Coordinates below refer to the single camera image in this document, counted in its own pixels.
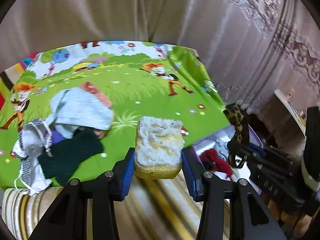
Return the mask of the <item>person's right hand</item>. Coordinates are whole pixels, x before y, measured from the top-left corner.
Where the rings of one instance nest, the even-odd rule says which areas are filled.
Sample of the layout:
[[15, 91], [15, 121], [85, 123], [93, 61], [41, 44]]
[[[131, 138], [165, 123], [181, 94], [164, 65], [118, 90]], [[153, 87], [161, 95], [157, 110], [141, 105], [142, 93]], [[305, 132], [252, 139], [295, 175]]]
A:
[[[297, 212], [287, 213], [283, 211], [273, 200], [270, 200], [267, 206], [270, 212], [272, 213], [272, 215], [274, 216], [274, 219], [277, 222], [284, 223], [283, 226], [281, 227], [285, 231], [287, 229], [290, 230], [294, 226], [297, 218], [299, 217]], [[306, 214], [302, 214], [300, 216], [300, 219], [298, 220], [293, 232], [293, 239], [300, 239], [303, 237], [304, 233], [306, 233], [311, 222], [316, 218], [318, 213], [319, 213], [319, 209], [316, 211], [316, 213], [313, 216], [309, 216]]]

